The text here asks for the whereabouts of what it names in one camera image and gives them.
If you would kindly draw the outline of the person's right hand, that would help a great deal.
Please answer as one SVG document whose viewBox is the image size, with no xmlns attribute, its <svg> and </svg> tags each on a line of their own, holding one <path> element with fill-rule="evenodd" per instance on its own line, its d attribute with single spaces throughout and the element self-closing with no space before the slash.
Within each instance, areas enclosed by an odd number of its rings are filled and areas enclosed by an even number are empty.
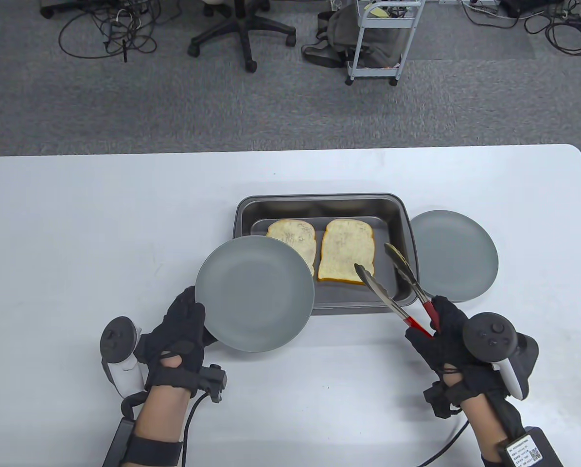
<svg viewBox="0 0 581 467">
<path fill-rule="evenodd" d="M 408 328 L 405 338 L 446 387 L 461 387 L 468 397 L 494 392 L 509 395 L 499 373 L 490 364 L 481 362 L 466 348 L 464 325 L 468 316 L 443 296 L 434 296 L 432 305 L 440 319 L 440 329 L 429 338 L 415 328 Z"/>
</svg>

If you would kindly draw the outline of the person's left hand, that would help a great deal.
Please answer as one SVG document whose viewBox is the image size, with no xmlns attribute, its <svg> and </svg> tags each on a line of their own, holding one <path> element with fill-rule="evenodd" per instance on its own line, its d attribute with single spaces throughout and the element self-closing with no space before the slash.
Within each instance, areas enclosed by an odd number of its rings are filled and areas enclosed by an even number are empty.
<svg viewBox="0 0 581 467">
<path fill-rule="evenodd" d="M 187 287 L 168 308 L 161 324 L 142 334 L 137 360 L 148 367 L 144 388 L 171 386 L 198 391 L 205 347 L 215 338 L 205 329 L 205 307 L 195 300 L 195 286 Z"/>
</svg>

